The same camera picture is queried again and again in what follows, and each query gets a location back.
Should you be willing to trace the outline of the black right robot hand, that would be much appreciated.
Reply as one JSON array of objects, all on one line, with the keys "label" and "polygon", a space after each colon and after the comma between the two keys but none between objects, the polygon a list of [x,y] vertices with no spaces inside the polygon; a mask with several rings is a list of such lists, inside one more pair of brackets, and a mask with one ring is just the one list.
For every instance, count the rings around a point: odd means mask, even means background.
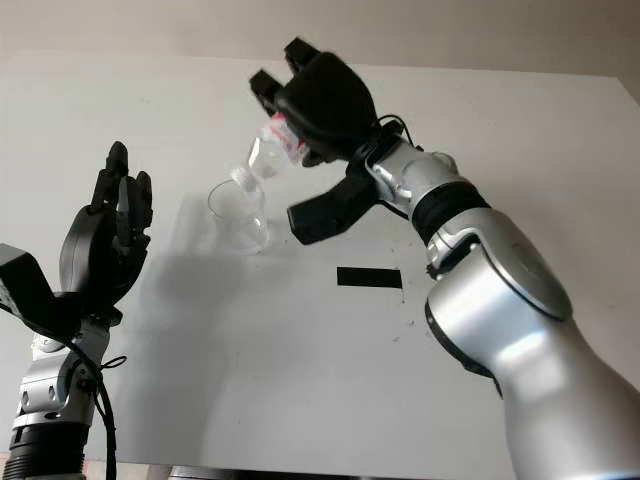
[{"label": "black right robot hand", "polygon": [[282,84],[261,69],[249,80],[251,92],[308,146],[303,166],[348,161],[380,129],[369,89],[338,56],[300,37],[284,53],[292,78]]}]

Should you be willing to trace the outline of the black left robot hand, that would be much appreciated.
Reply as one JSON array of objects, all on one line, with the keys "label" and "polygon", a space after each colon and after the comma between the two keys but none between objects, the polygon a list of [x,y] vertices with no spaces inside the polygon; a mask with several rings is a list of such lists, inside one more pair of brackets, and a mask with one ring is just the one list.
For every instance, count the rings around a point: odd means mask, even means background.
[{"label": "black left robot hand", "polygon": [[63,242],[63,295],[86,315],[113,312],[141,273],[152,219],[151,177],[145,171],[129,175],[128,150],[116,141],[91,202],[79,210]]}]

